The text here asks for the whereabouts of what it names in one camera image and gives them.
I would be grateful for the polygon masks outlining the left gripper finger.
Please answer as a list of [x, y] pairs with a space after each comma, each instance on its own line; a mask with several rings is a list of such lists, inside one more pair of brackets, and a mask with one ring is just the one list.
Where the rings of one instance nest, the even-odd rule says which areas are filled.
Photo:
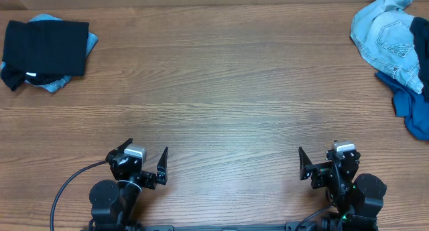
[[123, 144], [121, 144], [120, 146], [118, 146], [115, 150], [117, 152], [124, 152], [124, 150], [130, 145], [132, 144], [133, 139], [129, 138], [128, 140], [126, 140]]
[[168, 147], [164, 149], [162, 156], [157, 164], [157, 184], [166, 185], [168, 180], [167, 171]]

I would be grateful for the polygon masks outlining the black t-shirt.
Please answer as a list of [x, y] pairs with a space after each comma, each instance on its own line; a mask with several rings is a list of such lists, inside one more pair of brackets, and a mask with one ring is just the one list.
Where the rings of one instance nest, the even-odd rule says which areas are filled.
[[428, 20], [415, 17], [410, 26], [410, 31], [414, 35], [414, 49], [420, 65], [418, 76], [424, 85], [422, 94], [424, 100], [428, 102]]

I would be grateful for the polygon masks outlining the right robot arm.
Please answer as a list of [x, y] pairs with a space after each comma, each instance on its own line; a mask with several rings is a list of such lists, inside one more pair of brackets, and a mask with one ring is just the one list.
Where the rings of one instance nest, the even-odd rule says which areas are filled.
[[297, 224], [295, 230], [377, 230], [387, 186], [375, 175], [356, 176], [361, 154], [351, 141], [332, 143], [324, 163], [313, 164], [298, 148], [300, 179], [311, 179], [314, 189], [326, 188], [328, 205]]

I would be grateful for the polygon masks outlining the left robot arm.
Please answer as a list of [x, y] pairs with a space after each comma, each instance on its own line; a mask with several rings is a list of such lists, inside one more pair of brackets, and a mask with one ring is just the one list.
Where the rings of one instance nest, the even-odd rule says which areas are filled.
[[115, 178], [96, 183], [89, 193], [92, 204], [92, 220], [89, 230], [143, 230], [140, 223], [132, 221], [131, 215], [143, 189], [155, 189], [165, 185], [168, 148], [164, 149], [157, 164], [157, 172], [142, 169], [146, 162], [146, 150], [133, 144], [133, 139], [110, 151], [105, 161]]

